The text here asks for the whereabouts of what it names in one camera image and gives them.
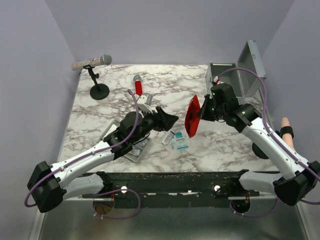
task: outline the gray metal box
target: gray metal box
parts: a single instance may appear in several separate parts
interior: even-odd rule
[[[206,72],[207,93],[211,94],[210,88],[213,86],[213,79],[223,71],[235,67],[249,69],[255,72],[261,79],[266,79],[265,68],[262,64],[260,53],[256,41],[249,40],[246,42],[242,53],[237,62],[220,63],[210,62]],[[260,82],[253,75],[243,71],[231,71],[222,76],[220,80],[230,84],[239,102],[242,103],[245,98],[252,97],[260,88]]]

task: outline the silver microphone head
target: silver microphone head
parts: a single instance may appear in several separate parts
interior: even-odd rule
[[[104,65],[110,65],[112,63],[112,57],[108,54],[105,54],[102,57],[100,57],[100,61]]]
[[[142,79],[141,79],[141,77],[139,76],[139,75],[135,75],[134,77],[133,77],[133,81],[135,82],[135,81],[142,81]]]

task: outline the white wall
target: white wall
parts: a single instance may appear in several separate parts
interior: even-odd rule
[[[36,212],[24,206],[27,182],[57,158],[78,73],[43,0],[1,1],[0,23],[0,239],[26,240]]]
[[[269,111],[279,129],[282,117],[293,127],[296,150],[320,162],[320,1],[296,0],[262,61],[267,74]],[[308,195],[320,201],[320,183]],[[309,222],[320,239],[320,206],[306,206]]]
[[[75,59],[114,64],[235,62],[265,51],[293,0],[45,0]]]

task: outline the black band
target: black band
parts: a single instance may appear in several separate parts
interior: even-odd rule
[[[282,138],[282,136],[284,134],[291,134],[292,138],[295,137],[294,135],[294,130],[291,126],[284,126],[280,129],[280,137]]]

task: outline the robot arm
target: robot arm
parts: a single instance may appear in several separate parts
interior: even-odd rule
[[[284,203],[294,206],[310,190],[317,179],[293,159],[294,155],[301,163],[309,166],[317,175],[320,164],[310,163],[287,145],[281,137],[273,134],[285,149],[279,147],[263,124],[261,114],[250,104],[240,105],[232,87],[227,83],[215,84],[211,88],[211,95],[206,95],[198,117],[207,121],[224,120],[227,125],[234,127],[239,133],[251,139],[279,169],[278,174],[268,174],[247,171],[239,178],[245,190],[255,190],[276,194]]]
[[[147,99],[138,100],[139,108],[144,108]],[[48,165],[45,161],[39,163],[27,184],[32,191],[31,195],[41,213],[48,212],[57,207],[63,200],[84,194],[97,194],[108,188],[110,181],[105,174],[85,175],[89,170],[119,157],[124,156],[133,149],[133,145],[150,131],[169,131],[177,116],[165,113],[157,106],[156,111],[150,107],[147,112],[139,114],[137,126],[131,137],[124,141],[131,133],[136,112],[129,112],[120,122],[120,126],[108,134],[97,145],[68,160]]]

